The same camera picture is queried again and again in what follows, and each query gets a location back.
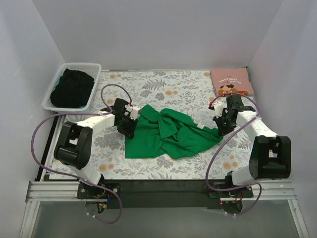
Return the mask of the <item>green t shirt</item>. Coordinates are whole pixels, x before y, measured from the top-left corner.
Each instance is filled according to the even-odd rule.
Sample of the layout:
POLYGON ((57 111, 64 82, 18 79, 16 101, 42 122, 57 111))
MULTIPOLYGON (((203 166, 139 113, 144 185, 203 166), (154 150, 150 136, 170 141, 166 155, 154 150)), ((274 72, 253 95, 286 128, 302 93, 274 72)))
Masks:
POLYGON ((167 154, 173 159, 195 156, 222 141, 217 128, 196 124, 189 115, 142 108, 133 138, 125 138, 125 158, 147 159, 167 154))

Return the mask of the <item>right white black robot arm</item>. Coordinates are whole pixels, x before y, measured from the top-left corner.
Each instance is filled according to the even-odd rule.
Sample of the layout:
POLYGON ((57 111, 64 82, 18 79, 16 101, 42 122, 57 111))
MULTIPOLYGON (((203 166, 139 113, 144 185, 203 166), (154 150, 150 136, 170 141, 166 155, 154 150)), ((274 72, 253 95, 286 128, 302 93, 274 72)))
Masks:
POLYGON ((253 143, 247 166, 230 171, 225 177, 224 191, 235 197, 242 185, 257 180, 287 179, 291 174, 291 140, 269 129, 258 116, 256 109, 245 106, 240 95, 230 95, 226 103, 210 103, 215 111, 219 135, 225 136, 239 126, 253 143))

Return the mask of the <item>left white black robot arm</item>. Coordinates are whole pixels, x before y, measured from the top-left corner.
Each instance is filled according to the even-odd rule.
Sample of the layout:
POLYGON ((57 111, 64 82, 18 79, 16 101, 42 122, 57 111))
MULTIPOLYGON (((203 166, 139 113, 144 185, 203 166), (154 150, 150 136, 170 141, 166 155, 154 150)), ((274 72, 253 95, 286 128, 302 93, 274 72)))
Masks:
POLYGON ((111 127, 128 137, 134 137, 140 107, 130 105, 124 99, 116 99, 113 106, 104 108, 95 116, 79 122, 65 122, 61 128, 54 158, 68 166, 80 180, 90 183, 88 192, 94 198, 105 194, 104 177, 90 161, 93 139, 111 127))

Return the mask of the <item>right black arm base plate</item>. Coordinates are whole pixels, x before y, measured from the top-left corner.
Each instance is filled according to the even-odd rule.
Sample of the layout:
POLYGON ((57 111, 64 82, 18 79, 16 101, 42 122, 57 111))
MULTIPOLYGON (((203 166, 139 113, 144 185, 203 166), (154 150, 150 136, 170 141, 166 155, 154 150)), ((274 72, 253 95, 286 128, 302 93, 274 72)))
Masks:
POLYGON ((240 198, 252 198, 254 196, 251 188, 240 188, 232 191, 214 191, 210 190, 207 193, 209 198, 230 198, 230 199, 240 199, 240 198))

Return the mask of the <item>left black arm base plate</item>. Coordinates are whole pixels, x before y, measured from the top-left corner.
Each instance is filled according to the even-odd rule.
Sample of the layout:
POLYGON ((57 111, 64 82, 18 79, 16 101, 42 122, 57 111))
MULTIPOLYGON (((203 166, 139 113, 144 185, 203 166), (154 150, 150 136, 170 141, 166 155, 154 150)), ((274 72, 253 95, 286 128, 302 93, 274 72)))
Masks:
MULTIPOLYGON (((121 184, 119 183, 105 183, 101 184, 113 192, 116 191, 117 194, 121 192, 121 184)), ((76 198, 78 199, 106 199, 110 196, 110 192, 104 191, 101 188, 97 188, 95 186, 90 186, 84 183, 80 183, 77 190, 76 198)))

